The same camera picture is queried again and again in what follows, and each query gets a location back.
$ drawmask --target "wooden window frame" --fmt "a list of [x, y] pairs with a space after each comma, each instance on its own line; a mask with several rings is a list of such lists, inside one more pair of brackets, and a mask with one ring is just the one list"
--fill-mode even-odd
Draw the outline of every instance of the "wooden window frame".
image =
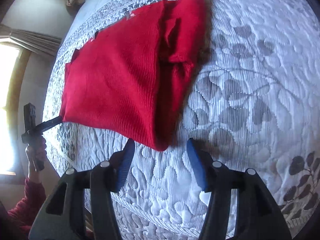
[[6, 106], [4, 107], [7, 113], [7, 124], [14, 155], [14, 164], [10, 171], [0, 174], [0, 183], [24, 184], [25, 176], [18, 147], [18, 140], [21, 140], [21, 135], [18, 134], [18, 108], [23, 76], [31, 51], [11, 42], [0, 42], [0, 44], [19, 49], [10, 78]]

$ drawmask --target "red garment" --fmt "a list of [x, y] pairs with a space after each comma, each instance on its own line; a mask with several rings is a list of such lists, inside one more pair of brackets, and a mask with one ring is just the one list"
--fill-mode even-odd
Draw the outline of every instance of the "red garment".
[[42, 184], [31, 182], [29, 179], [25, 181], [24, 195], [25, 197], [17, 203], [16, 207], [8, 211], [8, 215], [23, 234], [28, 236], [46, 196]]
[[66, 64], [63, 121], [165, 150], [204, 30], [204, 0], [162, 0], [101, 31]]

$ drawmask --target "white quilted bedspread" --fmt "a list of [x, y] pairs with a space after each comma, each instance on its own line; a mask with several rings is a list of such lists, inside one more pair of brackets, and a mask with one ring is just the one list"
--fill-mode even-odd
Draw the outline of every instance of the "white quilted bedspread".
[[[110, 0], [68, 38], [54, 65], [44, 121], [61, 106], [64, 64], [97, 30], [158, 0]], [[207, 0], [208, 21], [199, 72], [177, 125], [175, 144], [156, 152], [136, 143], [127, 181], [113, 194], [124, 239], [196, 239], [210, 194], [197, 186], [186, 141], [230, 169], [255, 168], [295, 235], [320, 193], [320, 24], [305, 0]], [[127, 138], [64, 123], [45, 133], [48, 158], [62, 175], [90, 169]], [[85, 205], [90, 209], [90, 192]], [[235, 227], [236, 202], [228, 236]]]

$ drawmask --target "beige curtain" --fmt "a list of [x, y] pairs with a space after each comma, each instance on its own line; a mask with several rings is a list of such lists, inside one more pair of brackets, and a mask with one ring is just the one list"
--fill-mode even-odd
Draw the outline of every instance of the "beige curtain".
[[45, 34], [15, 30], [0, 24], [0, 42], [9, 41], [43, 56], [56, 56], [61, 39]]

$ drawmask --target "beige wall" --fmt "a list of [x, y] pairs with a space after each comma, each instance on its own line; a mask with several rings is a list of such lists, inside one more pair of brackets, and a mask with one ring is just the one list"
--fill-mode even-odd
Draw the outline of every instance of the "beige wall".
[[15, 0], [2, 24], [64, 38], [72, 21], [65, 0]]
[[[26, 71], [24, 74], [18, 108], [18, 135], [24, 133], [23, 106], [32, 103], [36, 107], [36, 124], [41, 123], [44, 108], [45, 95], [52, 70], [53, 60], [42, 58], [40, 55], [31, 53]], [[18, 143], [20, 158], [25, 176], [28, 175], [28, 160], [25, 154], [26, 145], [19, 139]], [[41, 181], [46, 194], [50, 194], [53, 187], [59, 180], [59, 175], [46, 161], [45, 169], [41, 172]], [[0, 199], [6, 209], [10, 209], [23, 197], [22, 185], [0, 184]]]

